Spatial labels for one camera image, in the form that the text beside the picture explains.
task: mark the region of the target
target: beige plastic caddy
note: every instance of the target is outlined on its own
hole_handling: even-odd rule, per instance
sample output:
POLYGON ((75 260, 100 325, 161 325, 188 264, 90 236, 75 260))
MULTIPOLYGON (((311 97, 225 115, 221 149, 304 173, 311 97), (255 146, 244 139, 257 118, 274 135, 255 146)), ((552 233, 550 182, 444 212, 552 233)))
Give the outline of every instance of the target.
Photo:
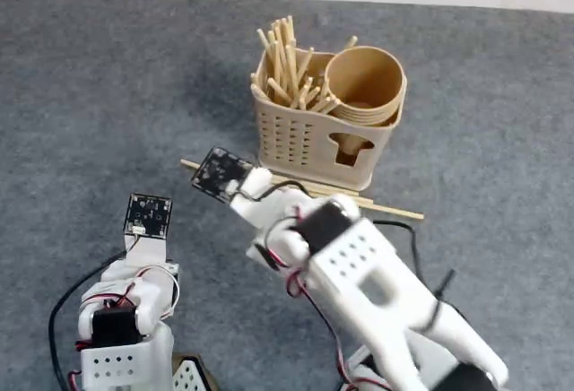
MULTIPOLYGON (((297 65, 307 54, 297 49, 297 65)), ((263 52, 253 81, 266 85, 272 66, 263 52)), ((314 53, 307 75, 324 75, 327 93, 337 104, 323 114, 253 93, 259 160, 276 172, 361 191, 401 121, 407 84, 403 67, 382 49, 352 47, 337 55, 314 53)))

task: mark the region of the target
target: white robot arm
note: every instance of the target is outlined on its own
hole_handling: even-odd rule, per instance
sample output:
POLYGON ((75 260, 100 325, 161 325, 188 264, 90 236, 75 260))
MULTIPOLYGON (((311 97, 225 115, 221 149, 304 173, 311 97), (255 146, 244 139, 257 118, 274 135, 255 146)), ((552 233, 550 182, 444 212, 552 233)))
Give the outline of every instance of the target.
MULTIPOLYGON (((257 228, 248 256, 284 276, 297 270, 305 285, 334 308, 366 346, 386 382, 381 381, 379 388, 372 384, 350 387, 502 389, 508 379, 504 362, 454 308, 436 299, 375 225, 361 217, 350 197, 312 199, 298 188, 272 187, 271 176, 267 169, 250 168, 215 148, 197 171, 194 185, 222 200, 227 198, 230 207, 257 228), (234 173, 233 161, 243 170, 234 173), (219 191, 209 182, 215 178, 219 191), (382 300, 374 300, 366 284, 382 300), (438 367, 444 371, 417 366, 412 354, 417 339, 440 353, 445 362, 438 367), (485 385, 461 386, 464 378, 453 385, 454 379, 448 376, 460 376, 457 361, 474 366, 473 374, 482 374, 482 379, 472 379, 476 387, 478 382, 485 385)), ((417 354, 419 363, 423 355, 417 354)))
POLYGON ((82 296, 77 345, 83 389, 174 389, 173 335, 162 322, 173 314, 179 296, 178 265, 166 257, 170 212, 168 198, 130 196, 126 256, 82 296))

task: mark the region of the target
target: gray carpet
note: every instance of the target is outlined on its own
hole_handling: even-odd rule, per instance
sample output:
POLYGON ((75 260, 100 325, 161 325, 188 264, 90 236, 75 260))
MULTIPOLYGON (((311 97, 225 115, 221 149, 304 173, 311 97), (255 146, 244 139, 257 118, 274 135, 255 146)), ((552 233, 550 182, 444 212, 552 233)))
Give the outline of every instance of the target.
MULTIPOLYGON (((57 389, 48 314, 122 247, 131 192, 174 198, 170 321, 223 390, 331 390, 333 345, 304 300, 244 251, 252 230, 189 185, 180 157, 257 153, 255 29, 292 13, 300 43, 357 34, 409 77, 369 189, 423 211, 431 282, 508 362, 514 391, 574 383, 574 16, 414 5, 234 0, 0 0, 0 387, 57 389)), ((406 261, 408 239, 388 231, 406 261)), ((67 369, 78 303, 57 324, 67 369)), ((345 336, 346 350, 355 347, 345 336)))

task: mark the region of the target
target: perforated plastic bracket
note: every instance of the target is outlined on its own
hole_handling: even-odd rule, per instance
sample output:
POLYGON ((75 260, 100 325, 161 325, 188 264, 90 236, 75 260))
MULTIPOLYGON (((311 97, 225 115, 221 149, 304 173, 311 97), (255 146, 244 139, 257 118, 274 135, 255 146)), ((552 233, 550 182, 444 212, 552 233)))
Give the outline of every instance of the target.
POLYGON ((395 248, 368 219, 361 219, 311 259, 336 288, 360 285, 386 255, 395 248))
POLYGON ((209 391, 199 368, 192 360, 184 360, 173 375, 174 391, 209 391))

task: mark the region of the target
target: chopstick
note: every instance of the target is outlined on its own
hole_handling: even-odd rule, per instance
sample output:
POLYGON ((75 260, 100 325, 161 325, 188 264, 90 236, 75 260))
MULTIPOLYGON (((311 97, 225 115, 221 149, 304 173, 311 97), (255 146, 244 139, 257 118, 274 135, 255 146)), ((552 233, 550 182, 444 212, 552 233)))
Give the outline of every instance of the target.
MULTIPOLYGON (((200 164, 184 159, 179 160, 179 162, 190 169, 199 169, 200 167, 200 164)), ((271 181, 274 184, 284 182, 285 180, 297 180, 297 179, 286 178, 284 176, 279 176, 276 174, 273 174, 271 178, 271 181)), ((307 180, 297 180, 297 181, 299 181, 313 197, 331 196, 332 194, 342 193, 350 196, 355 201, 355 203, 359 207, 362 207, 363 209, 369 209, 384 213, 391 213, 397 216, 417 219, 420 221, 424 219, 424 215, 422 213, 410 212, 408 210, 397 209, 395 207, 388 207, 385 205, 374 204, 373 200, 371 200, 370 198, 364 198, 362 196, 359 196, 359 193, 357 191, 352 191, 351 189, 345 189, 342 187, 332 187, 329 185, 324 185, 322 183, 308 182, 307 180)))

